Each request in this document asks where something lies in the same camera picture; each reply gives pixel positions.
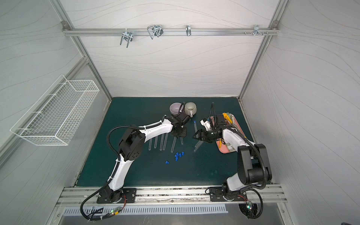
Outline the test tube six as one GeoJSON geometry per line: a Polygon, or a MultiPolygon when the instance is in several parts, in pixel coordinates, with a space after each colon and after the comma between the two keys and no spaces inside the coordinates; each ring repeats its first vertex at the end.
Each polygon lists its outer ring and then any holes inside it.
{"type": "Polygon", "coordinates": [[[176,142],[177,142],[177,137],[174,137],[173,142],[172,142],[172,146],[171,146],[171,153],[173,153],[173,151],[174,151],[176,142]]]}

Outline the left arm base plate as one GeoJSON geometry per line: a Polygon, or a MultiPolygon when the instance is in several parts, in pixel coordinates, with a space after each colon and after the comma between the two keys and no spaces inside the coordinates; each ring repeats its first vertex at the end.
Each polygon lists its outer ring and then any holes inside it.
{"type": "Polygon", "coordinates": [[[106,187],[99,192],[97,203],[134,203],[136,194],[136,188],[120,188],[119,190],[113,191],[109,187],[106,187]]]}

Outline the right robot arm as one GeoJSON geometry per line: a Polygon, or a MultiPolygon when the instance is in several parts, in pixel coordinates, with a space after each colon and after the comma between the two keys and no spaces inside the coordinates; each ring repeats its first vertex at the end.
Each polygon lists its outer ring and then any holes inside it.
{"type": "Polygon", "coordinates": [[[265,189],[272,172],[266,147],[256,144],[223,115],[201,120],[203,129],[199,129],[193,138],[205,143],[219,141],[229,144],[237,152],[237,172],[222,184],[223,196],[229,200],[240,193],[255,189],[265,189]]]}

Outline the test tube eight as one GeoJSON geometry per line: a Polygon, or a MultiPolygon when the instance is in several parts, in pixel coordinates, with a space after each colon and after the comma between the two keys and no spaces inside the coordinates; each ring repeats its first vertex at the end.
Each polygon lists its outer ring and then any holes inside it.
{"type": "Polygon", "coordinates": [[[194,130],[195,130],[195,132],[198,130],[197,129],[197,123],[196,123],[196,121],[193,121],[193,124],[194,124],[194,130]]]}

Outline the test tube five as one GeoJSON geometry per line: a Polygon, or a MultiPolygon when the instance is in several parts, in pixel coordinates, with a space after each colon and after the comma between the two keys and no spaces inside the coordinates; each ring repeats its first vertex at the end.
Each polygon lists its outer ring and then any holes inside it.
{"type": "Polygon", "coordinates": [[[168,140],[168,133],[166,133],[165,137],[164,137],[164,142],[163,142],[163,151],[165,151],[166,146],[167,146],[167,140],[168,140]]]}

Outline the test tube three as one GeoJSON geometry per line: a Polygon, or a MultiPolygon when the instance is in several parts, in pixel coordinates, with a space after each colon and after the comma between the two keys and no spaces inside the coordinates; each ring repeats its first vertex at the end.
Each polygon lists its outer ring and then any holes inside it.
{"type": "Polygon", "coordinates": [[[157,145],[158,145],[158,136],[155,137],[154,149],[157,148],[157,145]]]}

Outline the test tube two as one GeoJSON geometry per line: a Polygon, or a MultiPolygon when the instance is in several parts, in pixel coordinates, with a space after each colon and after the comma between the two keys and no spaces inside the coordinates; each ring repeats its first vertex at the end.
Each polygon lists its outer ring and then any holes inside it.
{"type": "Polygon", "coordinates": [[[152,139],[149,140],[149,147],[148,150],[151,151],[152,150],[152,139]]]}

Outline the test tube four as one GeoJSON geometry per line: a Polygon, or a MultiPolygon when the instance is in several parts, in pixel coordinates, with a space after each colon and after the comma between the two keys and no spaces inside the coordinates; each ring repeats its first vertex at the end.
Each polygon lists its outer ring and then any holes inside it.
{"type": "Polygon", "coordinates": [[[164,134],[161,135],[160,146],[159,146],[160,151],[163,150],[163,143],[164,143],[164,134]]]}

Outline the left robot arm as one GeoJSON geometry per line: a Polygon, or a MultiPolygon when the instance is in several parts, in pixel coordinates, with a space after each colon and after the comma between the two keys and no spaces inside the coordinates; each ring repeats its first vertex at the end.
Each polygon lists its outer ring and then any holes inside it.
{"type": "Polygon", "coordinates": [[[110,149],[116,154],[117,159],[114,169],[107,179],[106,184],[87,197],[85,201],[98,195],[97,204],[118,203],[125,201],[126,193],[123,190],[124,182],[132,163],[138,159],[143,151],[144,144],[160,135],[172,134],[174,137],[185,137],[187,128],[185,124],[190,121],[190,116],[184,112],[166,116],[156,123],[143,126],[117,126],[109,131],[106,141],[110,149]],[[111,142],[111,134],[120,128],[126,128],[119,147],[115,149],[111,142]]]}

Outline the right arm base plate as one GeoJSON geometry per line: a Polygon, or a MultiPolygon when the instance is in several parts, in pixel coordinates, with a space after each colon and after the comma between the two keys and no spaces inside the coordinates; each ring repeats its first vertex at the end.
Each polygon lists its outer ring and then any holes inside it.
{"type": "Polygon", "coordinates": [[[211,202],[246,202],[247,195],[239,191],[230,191],[225,187],[208,187],[205,194],[211,202]]]}

